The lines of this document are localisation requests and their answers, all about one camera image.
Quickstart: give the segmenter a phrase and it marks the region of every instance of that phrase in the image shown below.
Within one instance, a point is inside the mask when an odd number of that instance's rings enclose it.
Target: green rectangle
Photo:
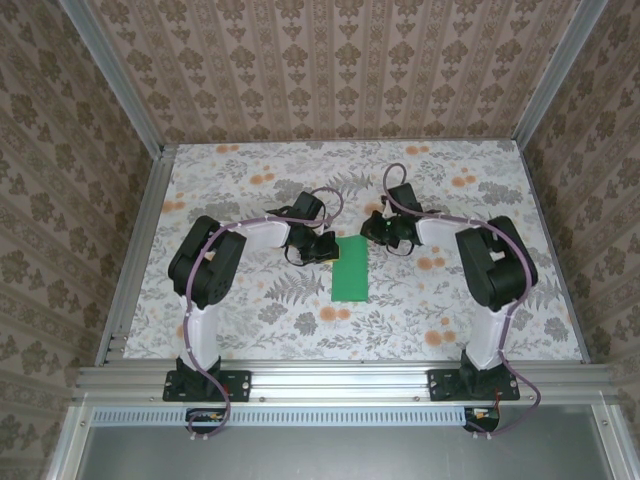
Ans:
[[[367,239],[362,235],[338,237],[340,258],[333,263],[331,300],[366,302],[369,299]]]

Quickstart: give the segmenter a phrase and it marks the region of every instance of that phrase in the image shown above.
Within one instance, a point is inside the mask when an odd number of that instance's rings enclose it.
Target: metal rail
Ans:
[[[547,405],[593,405],[609,401],[614,391],[604,365],[574,362],[513,362],[542,392]],[[457,368],[454,362],[242,361],[223,362],[223,369],[251,370],[250,405],[345,406],[431,403],[427,372]],[[148,406],[162,402],[171,360],[120,360],[81,369],[74,404]],[[519,404],[530,404],[533,392],[520,385]],[[448,405],[478,405],[452,402]],[[178,405],[203,405],[182,403]]]

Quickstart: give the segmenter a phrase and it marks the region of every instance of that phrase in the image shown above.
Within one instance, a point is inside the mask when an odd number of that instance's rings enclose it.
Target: floral tablecloth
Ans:
[[[167,267],[193,221],[225,223],[291,204],[323,185],[346,200],[333,229],[358,234],[380,209],[382,173],[403,162],[425,209],[516,224],[540,276],[514,318],[514,359],[581,359],[515,143],[511,141],[309,142],[182,145],[163,204],[124,356],[173,358],[183,346],[182,311]],[[398,183],[391,174],[391,185]],[[321,194],[329,211],[337,201]],[[289,265],[281,249],[243,257],[221,305],[218,342],[236,359],[457,359],[475,303],[455,245],[424,245],[397,257],[369,244],[369,301],[333,303],[331,266]]]

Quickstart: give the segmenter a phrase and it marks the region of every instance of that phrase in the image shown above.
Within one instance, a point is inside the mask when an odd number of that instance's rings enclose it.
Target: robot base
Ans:
[[[519,400],[516,378],[500,364],[490,370],[478,370],[462,351],[460,368],[427,372],[432,402]]]
[[[220,370],[220,359],[208,373],[218,380],[232,402],[248,402],[251,394],[249,370]],[[222,394],[209,380],[176,360],[176,370],[167,373],[162,400],[165,402],[223,402]]]

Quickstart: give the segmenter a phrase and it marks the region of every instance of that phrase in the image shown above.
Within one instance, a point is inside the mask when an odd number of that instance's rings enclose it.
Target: wall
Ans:
[[[640,444],[640,2],[610,0],[525,157],[593,358]]]
[[[578,0],[91,0],[166,142],[509,137]]]
[[[0,477],[38,478],[93,363],[150,159],[55,0],[0,3]]]

